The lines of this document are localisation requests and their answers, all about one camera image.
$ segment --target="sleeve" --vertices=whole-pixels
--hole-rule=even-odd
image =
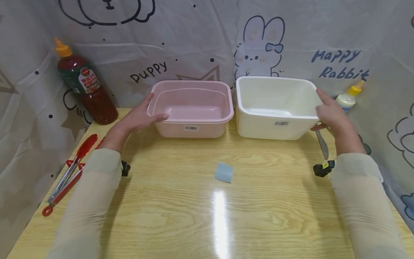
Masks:
[[[409,259],[381,179],[368,155],[350,153],[336,159],[331,182],[355,258]]]
[[[48,258],[100,257],[102,226],[120,178],[120,153],[107,148],[94,150],[68,203]]]

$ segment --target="black clip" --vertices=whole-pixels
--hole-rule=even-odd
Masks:
[[[313,172],[316,176],[325,177],[335,167],[335,160],[326,161],[323,164],[317,164],[313,166]]]
[[[122,176],[128,176],[131,166],[128,165],[128,163],[126,163],[124,160],[121,161],[121,164],[122,164]]]

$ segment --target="small white bottle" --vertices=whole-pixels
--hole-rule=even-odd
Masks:
[[[356,104],[355,96],[361,93],[363,83],[364,81],[361,81],[357,85],[351,86],[346,94],[340,94],[335,99],[344,112],[348,112]]]

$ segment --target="table surface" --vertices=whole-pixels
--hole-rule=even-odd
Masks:
[[[96,133],[98,143],[111,126],[93,123],[81,142]],[[321,133],[335,158],[333,137]],[[243,138],[232,119],[220,138],[172,139],[150,127],[130,137],[122,159],[131,170],[104,223],[103,258],[353,258],[330,180],[313,174],[323,161],[314,132]],[[234,168],[231,184],[214,179],[218,162]],[[45,258],[71,194],[47,218],[41,204],[9,258]],[[414,258],[414,237],[393,213]]]

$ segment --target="container rim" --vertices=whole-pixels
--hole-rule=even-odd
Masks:
[[[274,80],[284,80],[284,79],[288,79],[288,80],[295,80],[295,81],[304,81],[309,83],[313,89],[316,91],[316,86],[314,83],[312,83],[309,80],[306,79],[299,79],[299,78],[290,78],[290,77],[268,77],[268,76],[241,76],[239,78],[237,78],[236,80],[236,93],[237,93],[237,104],[238,104],[238,108],[245,114],[248,115],[253,115],[253,116],[260,116],[260,117],[269,117],[269,118],[285,118],[285,119],[303,119],[303,120],[319,120],[318,116],[297,116],[297,115],[264,115],[264,114],[260,114],[260,113],[256,113],[256,112],[251,112],[246,110],[243,105],[241,104],[241,94],[240,94],[240,80],[242,80],[243,78],[272,78]]]
[[[231,98],[231,90],[230,90],[230,87],[226,83],[221,82],[221,81],[213,81],[213,80],[164,80],[164,81],[160,81],[160,82],[156,83],[152,87],[151,93],[155,92],[156,87],[158,85],[160,85],[161,83],[177,82],[177,81],[181,81],[183,84],[200,83],[200,82],[202,82],[202,83],[205,83],[205,82],[208,82],[208,83],[214,82],[214,83],[222,84],[223,86],[226,87],[226,90],[227,90],[228,98],[226,98],[227,99],[226,100],[226,105],[229,107],[230,112],[229,112],[229,114],[226,117],[221,118],[221,119],[205,119],[205,120],[199,120],[199,119],[170,119],[170,118],[168,118],[168,119],[166,119],[164,121],[161,121],[161,122],[158,122],[158,123],[175,123],[175,124],[186,124],[186,123],[192,123],[192,124],[217,124],[217,123],[226,123],[226,122],[230,121],[233,118],[233,116],[234,116],[234,108],[233,108],[233,101],[232,101],[232,98]],[[180,89],[167,90],[167,91],[169,92],[169,91],[185,90],[185,89],[194,89],[194,88],[193,87],[183,87],[183,88],[180,88]],[[218,91],[213,91],[213,90],[209,90],[209,89],[202,89],[202,88],[196,88],[196,89],[198,89],[198,90],[204,90],[204,91],[218,92]],[[154,115],[154,111],[155,111],[155,106],[156,106],[157,100],[154,100],[153,99],[150,102],[150,104],[151,104],[153,101],[155,101],[155,105],[154,105],[154,109],[152,110],[152,113],[150,113],[150,111],[149,111],[149,105],[148,105],[148,107],[147,107],[147,114],[149,116],[153,116]]]

